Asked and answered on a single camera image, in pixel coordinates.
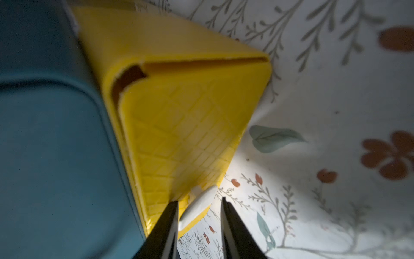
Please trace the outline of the yellow bottom drawer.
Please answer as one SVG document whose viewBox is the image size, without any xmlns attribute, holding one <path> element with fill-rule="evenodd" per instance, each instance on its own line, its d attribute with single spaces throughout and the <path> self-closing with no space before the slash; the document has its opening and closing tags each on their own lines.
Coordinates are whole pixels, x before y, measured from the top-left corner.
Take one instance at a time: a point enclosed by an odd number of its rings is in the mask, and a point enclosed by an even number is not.
<svg viewBox="0 0 414 259">
<path fill-rule="evenodd" d="M 114 116 L 143 231 L 224 178 L 271 74 L 264 58 L 132 65 Z"/>
</svg>

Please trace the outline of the teal yellow drawer cabinet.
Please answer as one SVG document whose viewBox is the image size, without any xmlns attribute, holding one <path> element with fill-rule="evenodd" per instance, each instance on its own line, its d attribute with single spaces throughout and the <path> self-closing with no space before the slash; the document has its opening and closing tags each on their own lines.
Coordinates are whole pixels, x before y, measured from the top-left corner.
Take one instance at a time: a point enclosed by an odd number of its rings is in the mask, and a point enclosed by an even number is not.
<svg viewBox="0 0 414 259">
<path fill-rule="evenodd" d="M 128 69 L 249 58 L 270 63 L 166 4 L 2 1 L 1 258 L 132 259 L 149 235 L 114 116 Z M 178 239 L 217 187 L 191 189 Z"/>
</svg>

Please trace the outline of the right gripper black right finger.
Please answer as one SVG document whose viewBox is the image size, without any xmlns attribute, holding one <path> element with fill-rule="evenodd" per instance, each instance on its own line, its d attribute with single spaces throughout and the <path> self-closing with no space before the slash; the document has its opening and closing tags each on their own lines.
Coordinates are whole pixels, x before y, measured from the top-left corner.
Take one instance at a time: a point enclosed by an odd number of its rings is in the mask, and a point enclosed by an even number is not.
<svg viewBox="0 0 414 259">
<path fill-rule="evenodd" d="M 222 197 L 221 230 L 225 259 L 266 259 L 234 206 Z"/>
</svg>

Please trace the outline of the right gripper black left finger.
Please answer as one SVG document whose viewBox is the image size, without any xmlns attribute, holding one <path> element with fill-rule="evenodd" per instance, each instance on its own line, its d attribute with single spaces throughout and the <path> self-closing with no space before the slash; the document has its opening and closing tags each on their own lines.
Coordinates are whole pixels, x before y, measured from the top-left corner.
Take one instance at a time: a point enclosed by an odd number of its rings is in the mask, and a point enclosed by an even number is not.
<svg viewBox="0 0 414 259">
<path fill-rule="evenodd" d="M 170 202 L 133 259 L 176 259 L 179 203 Z"/>
</svg>

